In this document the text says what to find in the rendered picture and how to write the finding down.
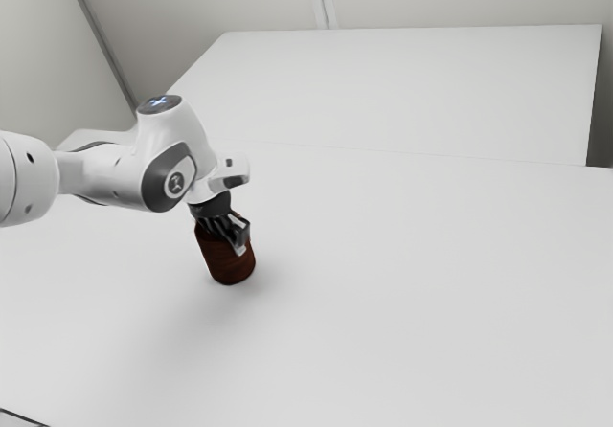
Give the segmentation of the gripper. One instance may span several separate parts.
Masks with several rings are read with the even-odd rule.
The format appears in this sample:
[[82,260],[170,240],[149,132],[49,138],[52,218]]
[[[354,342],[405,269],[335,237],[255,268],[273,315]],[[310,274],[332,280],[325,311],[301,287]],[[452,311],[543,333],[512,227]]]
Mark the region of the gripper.
[[234,252],[241,257],[247,251],[251,223],[233,213],[231,202],[231,193],[224,191],[208,201],[189,204],[188,208],[196,223],[206,232],[226,230],[226,236]]

